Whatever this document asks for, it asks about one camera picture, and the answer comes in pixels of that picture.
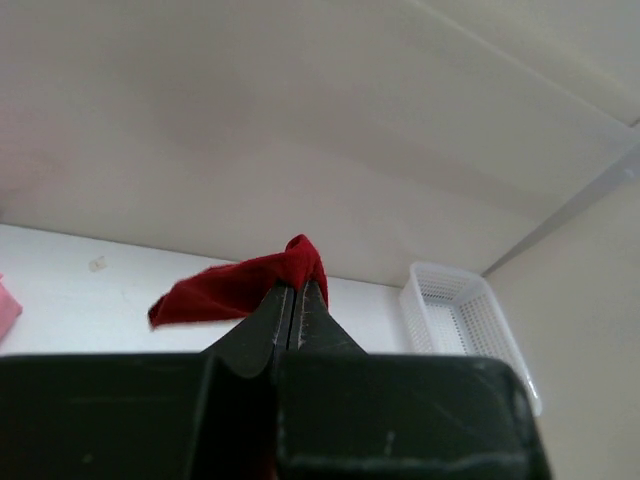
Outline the pink t shirt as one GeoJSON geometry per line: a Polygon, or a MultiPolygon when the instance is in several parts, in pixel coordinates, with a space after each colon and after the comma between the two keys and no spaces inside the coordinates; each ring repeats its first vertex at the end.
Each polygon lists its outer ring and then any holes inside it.
{"type": "Polygon", "coordinates": [[[10,333],[23,312],[22,305],[14,295],[0,282],[0,340],[10,333]]]}

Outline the red t shirt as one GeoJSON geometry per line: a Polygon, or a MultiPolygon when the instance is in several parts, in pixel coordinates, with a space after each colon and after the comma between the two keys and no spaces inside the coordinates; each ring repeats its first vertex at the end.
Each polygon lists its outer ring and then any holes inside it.
{"type": "Polygon", "coordinates": [[[148,310],[151,327],[245,318],[278,282],[299,291],[318,284],[329,301],[321,256],[308,237],[297,235],[282,252],[239,263],[210,267],[175,283],[148,310]]]}

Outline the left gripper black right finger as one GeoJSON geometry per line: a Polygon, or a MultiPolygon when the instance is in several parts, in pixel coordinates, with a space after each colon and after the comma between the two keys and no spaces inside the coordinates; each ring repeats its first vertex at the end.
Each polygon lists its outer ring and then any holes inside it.
{"type": "Polygon", "coordinates": [[[369,354],[321,290],[297,293],[277,361],[282,479],[548,479],[523,383],[474,356],[369,354]]]}

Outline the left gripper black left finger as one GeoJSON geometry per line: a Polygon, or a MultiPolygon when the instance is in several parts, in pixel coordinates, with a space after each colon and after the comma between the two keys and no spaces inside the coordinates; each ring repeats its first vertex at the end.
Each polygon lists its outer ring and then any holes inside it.
{"type": "Polygon", "coordinates": [[[273,369],[294,291],[197,353],[13,355],[1,361],[5,479],[273,479],[273,369]]]}

